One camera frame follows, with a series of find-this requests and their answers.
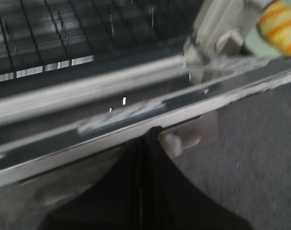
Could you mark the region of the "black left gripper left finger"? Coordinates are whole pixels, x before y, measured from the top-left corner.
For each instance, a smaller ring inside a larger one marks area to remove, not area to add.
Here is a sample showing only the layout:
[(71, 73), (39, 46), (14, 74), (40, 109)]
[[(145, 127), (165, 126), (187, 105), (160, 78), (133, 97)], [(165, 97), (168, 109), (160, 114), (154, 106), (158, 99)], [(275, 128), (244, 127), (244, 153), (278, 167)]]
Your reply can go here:
[(50, 211), (41, 230), (139, 230), (140, 138), (127, 142), (120, 158), (91, 188)]

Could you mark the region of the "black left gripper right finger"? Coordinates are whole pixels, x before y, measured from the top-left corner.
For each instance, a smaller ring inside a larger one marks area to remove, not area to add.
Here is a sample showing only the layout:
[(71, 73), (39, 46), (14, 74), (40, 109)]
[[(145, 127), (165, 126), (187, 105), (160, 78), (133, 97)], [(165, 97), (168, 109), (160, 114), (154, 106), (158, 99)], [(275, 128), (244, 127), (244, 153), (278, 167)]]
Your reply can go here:
[(199, 190), (167, 155), (158, 138), (162, 128), (144, 137), (143, 190), (145, 230), (250, 230), (242, 217)]

